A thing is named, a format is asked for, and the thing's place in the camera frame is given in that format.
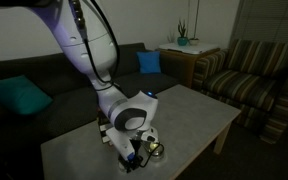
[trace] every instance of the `side table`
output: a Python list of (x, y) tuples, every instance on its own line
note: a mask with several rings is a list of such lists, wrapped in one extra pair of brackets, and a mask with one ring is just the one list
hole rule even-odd
[(161, 66), (165, 74), (177, 74), (180, 83), (188, 88), (192, 86), (195, 62), (209, 54), (220, 50), (216, 44), (198, 43), (196, 46), (178, 46), (177, 44), (163, 44), (157, 49), (160, 51)]

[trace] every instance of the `blue pillow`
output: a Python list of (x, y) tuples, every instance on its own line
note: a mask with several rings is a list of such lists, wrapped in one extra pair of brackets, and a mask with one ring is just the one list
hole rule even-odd
[(160, 52), (137, 52), (141, 73), (161, 73)]
[(52, 99), (25, 76), (0, 80), (0, 103), (20, 115), (35, 114)]

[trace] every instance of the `table top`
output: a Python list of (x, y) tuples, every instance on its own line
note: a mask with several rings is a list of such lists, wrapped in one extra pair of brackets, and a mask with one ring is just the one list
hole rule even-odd
[(219, 48), (219, 46), (217, 44), (199, 42), (196, 46), (191, 45), (179, 46), (176, 43), (169, 43), (159, 45), (159, 48), (164, 50), (180, 51), (187, 54), (202, 54), (212, 49), (217, 49)]
[(128, 174), (121, 172), (117, 151), (102, 144), (98, 126), (93, 122), (41, 145), (45, 179), (175, 178), (240, 112), (181, 85), (157, 97), (159, 104), (152, 126), (165, 147), (165, 157), (160, 162), (150, 161), (145, 168)]

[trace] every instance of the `white robotic arm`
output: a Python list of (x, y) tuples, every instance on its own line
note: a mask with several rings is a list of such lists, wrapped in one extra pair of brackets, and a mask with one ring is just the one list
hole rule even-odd
[(123, 159), (133, 163), (137, 150), (131, 140), (158, 143), (157, 130), (151, 127), (158, 100), (143, 92), (128, 99), (114, 86), (109, 68), (118, 56), (117, 42), (108, 33), (98, 4), (95, 0), (0, 1), (0, 6), (28, 7), (49, 27), (71, 63), (90, 79), (99, 106), (113, 125), (107, 135)]

